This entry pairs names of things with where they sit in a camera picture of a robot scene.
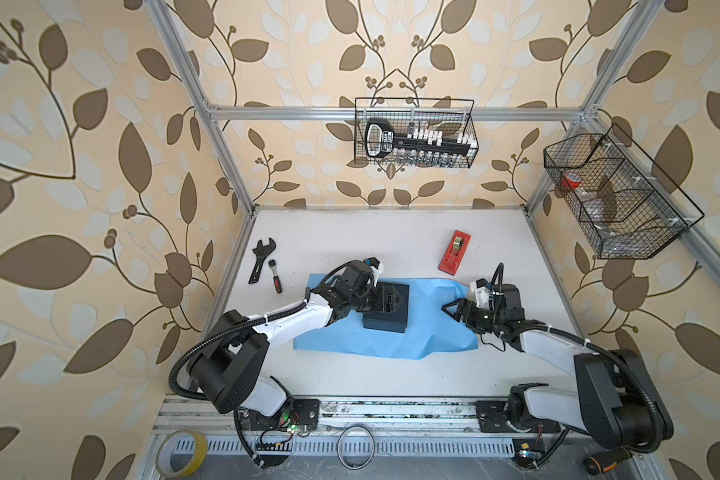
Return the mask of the dark navy gift box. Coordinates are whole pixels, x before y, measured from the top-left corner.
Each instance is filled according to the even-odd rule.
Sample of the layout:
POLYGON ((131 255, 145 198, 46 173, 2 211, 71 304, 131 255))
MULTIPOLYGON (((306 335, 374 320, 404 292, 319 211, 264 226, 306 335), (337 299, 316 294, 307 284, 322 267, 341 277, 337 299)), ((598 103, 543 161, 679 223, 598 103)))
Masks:
POLYGON ((391 333, 404 333, 408 326, 408 307, 410 287, 406 284, 379 282, 375 293, 375 303, 372 311, 366 311, 362 316, 362 325, 365 329, 391 333), (404 304, 395 312, 382 312, 380 309, 380 287, 393 285, 404 297, 404 304))

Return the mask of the light blue wrapping paper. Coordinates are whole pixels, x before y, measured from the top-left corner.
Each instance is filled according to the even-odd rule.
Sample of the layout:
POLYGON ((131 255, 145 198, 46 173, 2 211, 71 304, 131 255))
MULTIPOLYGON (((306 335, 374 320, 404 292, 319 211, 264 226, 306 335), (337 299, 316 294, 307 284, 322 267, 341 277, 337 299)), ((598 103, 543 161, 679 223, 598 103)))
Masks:
POLYGON ((476 334, 441 310, 443 305, 467 296, 464 285, 436 278, 393 278, 391 282, 409 287, 404 332, 366 329, 362 315, 352 312, 330 326, 298 336, 293 348, 406 360, 478 348, 476 334))

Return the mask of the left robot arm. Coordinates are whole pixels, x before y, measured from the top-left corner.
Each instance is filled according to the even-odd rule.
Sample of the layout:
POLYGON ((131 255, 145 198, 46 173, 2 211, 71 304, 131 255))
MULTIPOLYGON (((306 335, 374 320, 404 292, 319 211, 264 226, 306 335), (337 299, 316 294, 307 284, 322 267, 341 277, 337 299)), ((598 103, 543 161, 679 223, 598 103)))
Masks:
POLYGON ((400 285, 381 282, 382 271, 375 257, 352 260, 307 288, 295 303, 252 317, 236 310, 224 313, 209 335, 173 365, 170 390, 208 401, 220 414, 242 408, 269 418, 289 416, 292 395, 276 379, 261 375, 267 353, 353 312, 403 313, 406 294, 400 285))

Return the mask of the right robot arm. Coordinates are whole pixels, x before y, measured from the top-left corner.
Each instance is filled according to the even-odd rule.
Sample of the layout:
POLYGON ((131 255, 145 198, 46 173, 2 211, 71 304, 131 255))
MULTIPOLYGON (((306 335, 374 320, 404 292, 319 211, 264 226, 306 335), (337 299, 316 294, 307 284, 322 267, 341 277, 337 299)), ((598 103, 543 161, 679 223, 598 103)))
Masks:
POLYGON ((491 334, 504 347, 539 358, 575 382, 572 390, 531 382, 511 388, 498 420, 527 432, 544 421, 572 427, 606 449, 652 453, 674 435, 668 409, 639 354, 608 350, 589 339, 526 318, 519 289, 480 279, 474 297, 442 311, 477 335, 491 334))

